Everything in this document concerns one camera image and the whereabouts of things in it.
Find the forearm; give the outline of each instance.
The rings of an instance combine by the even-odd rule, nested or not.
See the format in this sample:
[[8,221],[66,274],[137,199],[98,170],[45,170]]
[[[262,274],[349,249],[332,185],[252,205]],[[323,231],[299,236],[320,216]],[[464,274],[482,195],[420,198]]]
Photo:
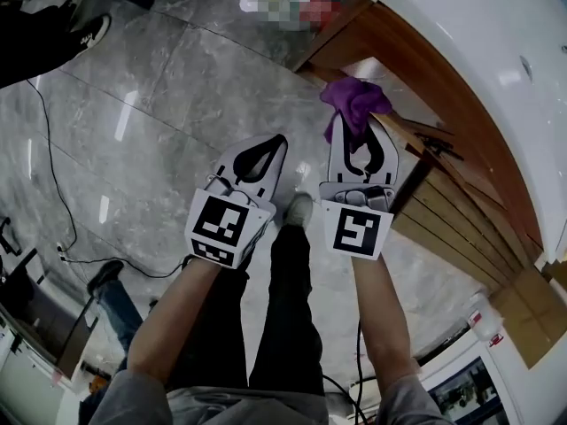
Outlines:
[[408,324],[384,258],[353,258],[353,268],[362,334],[384,393],[402,376],[415,372]]
[[136,332],[128,369],[166,383],[221,267],[194,259],[182,270]]

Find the gray tile floor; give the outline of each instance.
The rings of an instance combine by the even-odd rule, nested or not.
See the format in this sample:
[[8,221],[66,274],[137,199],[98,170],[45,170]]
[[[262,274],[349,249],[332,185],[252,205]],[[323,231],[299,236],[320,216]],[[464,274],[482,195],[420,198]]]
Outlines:
[[[319,89],[279,65],[301,52],[312,35],[250,20],[237,2],[157,0],[145,12],[120,0],[87,0],[84,17],[112,14],[108,36],[32,80],[46,100],[55,169],[77,223],[73,258],[121,256],[148,271],[172,269],[187,253],[183,229],[195,188],[204,185],[222,150],[251,135],[280,132],[288,138],[278,204],[295,190],[318,196],[329,149],[322,132],[332,109],[319,101]],[[86,301],[85,282],[100,265],[58,258],[56,243],[68,243],[72,231],[50,176],[41,101],[25,82],[0,90],[0,124],[0,213],[12,217],[26,246],[37,247],[55,294],[78,308]],[[416,162],[402,147],[401,179]],[[350,261],[330,255],[321,234],[316,206],[307,231],[310,304],[324,345],[323,370],[347,384],[356,378],[353,277]],[[275,236],[270,227],[257,246],[242,302],[249,370],[268,304]],[[414,351],[421,352],[454,327],[478,285],[393,231],[384,255]],[[125,269],[121,279],[145,316],[150,299],[173,277],[153,280]],[[108,371],[122,358],[103,313],[85,358]],[[364,357],[362,365],[369,374]]]

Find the purple rag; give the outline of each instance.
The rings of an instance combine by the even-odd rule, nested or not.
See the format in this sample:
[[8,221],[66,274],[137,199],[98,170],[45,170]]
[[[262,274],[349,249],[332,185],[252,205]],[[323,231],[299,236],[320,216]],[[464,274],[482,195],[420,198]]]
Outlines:
[[[364,136],[370,112],[390,113],[392,111],[392,104],[380,87],[354,77],[345,77],[340,81],[329,83],[321,93],[321,100],[331,104],[345,117],[352,134],[351,152],[356,152],[365,142]],[[325,130],[325,139],[329,143],[333,137],[333,120],[336,115],[335,112]]]

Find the black cable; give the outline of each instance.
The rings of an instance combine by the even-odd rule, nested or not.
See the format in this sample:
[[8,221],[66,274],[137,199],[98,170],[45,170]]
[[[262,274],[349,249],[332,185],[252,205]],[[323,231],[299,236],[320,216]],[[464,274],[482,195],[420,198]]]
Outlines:
[[163,275],[149,275],[149,274],[145,273],[139,267],[134,266],[129,260],[121,259],[119,257],[110,257],[109,259],[90,259],[90,260],[88,260],[88,259],[66,259],[65,257],[60,257],[60,258],[61,258],[62,261],[65,261],[66,263],[78,263],[78,264],[84,264],[84,265],[90,265],[91,263],[100,263],[102,261],[113,261],[113,260],[117,259],[119,261],[124,261],[124,262],[128,263],[136,271],[142,273],[146,277],[150,277],[151,279],[166,279],[166,278],[170,277],[171,275],[175,274],[175,271],[177,271],[177,269],[179,269],[183,265],[183,263],[179,263],[173,271],[171,271],[169,273],[162,273]]
[[26,82],[29,83],[29,86],[31,88],[33,88],[35,90],[35,92],[39,95],[39,97],[42,99],[42,105],[43,105],[43,112],[45,113],[45,120],[47,122],[47,149],[50,153],[50,167],[51,167],[51,175],[53,176],[53,182],[55,182],[55,188],[57,189],[57,193],[59,195],[59,198],[61,199],[61,203],[63,204],[63,206],[65,207],[65,209],[67,209],[67,213],[69,214],[69,219],[71,220],[71,226],[73,227],[73,233],[74,233],[74,238],[73,241],[67,246],[66,249],[64,249],[61,246],[58,246],[57,250],[61,251],[61,252],[68,252],[71,250],[71,247],[73,247],[75,245],[75,243],[77,242],[77,228],[74,225],[74,219],[73,219],[73,215],[71,214],[71,210],[69,209],[69,206],[67,205],[65,199],[63,198],[63,194],[61,193],[61,189],[59,188],[59,183],[57,181],[57,176],[55,175],[55,169],[53,168],[53,155],[51,154],[51,128],[50,128],[50,118],[47,114],[47,108],[45,106],[45,100],[43,99],[43,95],[42,93],[40,93],[39,89],[37,89],[36,87],[34,87],[34,85],[32,84],[31,81],[29,81],[29,79],[26,79]]
[[361,365],[361,320],[358,320],[358,330],[356,332],[356,366],[358,368],[358,398],[356,399],[356,413],[354,423],[358,423],[358,412],[361,409],[362,401],[362,365]]
[[351,398],[350,395],[348,395],[348,392],[346,390],[344,390],[339,384],[338,382],[336,382],[334,379],[328,377],[327,375],[323,375],[323,378],[325,378],[327,381],[330,381],[331,383],[335,384],[335,387],[337,389],[339,389],[342,394],[345,396],[345,398],[348,400],[348,402],[354,406],[354,409],[356,410],[356,414],[358,417],[358,414],[361,415],[362,421],[364,422],[364,425],[369,425],[368,421],[366,420],[366,415],[364,415],[364,413],[362,412],[361,408],[359,405],[356,404],[356,402]]

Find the gray sleeve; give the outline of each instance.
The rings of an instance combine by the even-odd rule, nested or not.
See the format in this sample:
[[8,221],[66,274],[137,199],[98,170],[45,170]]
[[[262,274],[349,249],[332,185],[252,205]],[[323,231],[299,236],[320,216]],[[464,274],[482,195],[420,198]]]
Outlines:
[[89,425],[171,425],[166,391],[156,379],[128,370],[113,378]]
[[415,375],[392,384],[382,397],[379,425],[450,425]]

